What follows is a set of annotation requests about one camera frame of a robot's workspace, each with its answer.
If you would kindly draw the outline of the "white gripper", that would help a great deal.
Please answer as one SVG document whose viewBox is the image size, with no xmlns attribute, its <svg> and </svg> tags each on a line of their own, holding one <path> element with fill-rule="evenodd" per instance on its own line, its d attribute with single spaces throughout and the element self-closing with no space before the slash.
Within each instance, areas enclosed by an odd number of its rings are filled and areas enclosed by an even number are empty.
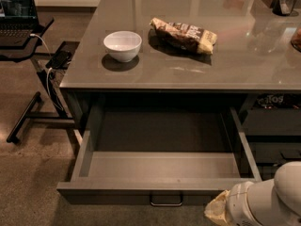
<svg viewBox="0 0 301 226">
<path fill-rule="evenodd" d="M 224 190 L 204 210 L 204 215 L 217 226 L 254 226 L 247 203 L 247 190 L 252 182 L 235 185 Z"/>
</svg>

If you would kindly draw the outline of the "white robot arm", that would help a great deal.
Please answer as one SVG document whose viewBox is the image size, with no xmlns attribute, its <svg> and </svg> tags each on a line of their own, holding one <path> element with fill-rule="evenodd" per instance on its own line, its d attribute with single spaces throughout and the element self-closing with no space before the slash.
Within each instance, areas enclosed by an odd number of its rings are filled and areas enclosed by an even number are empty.
<svg viewBox="0 0 301 226">
<path fill-rule="evenodd" d="M 217 226 L 301 226 L 301 162 L 282 165 L 273 179 L 221 192 L 204 215 Z"/>
</svg>

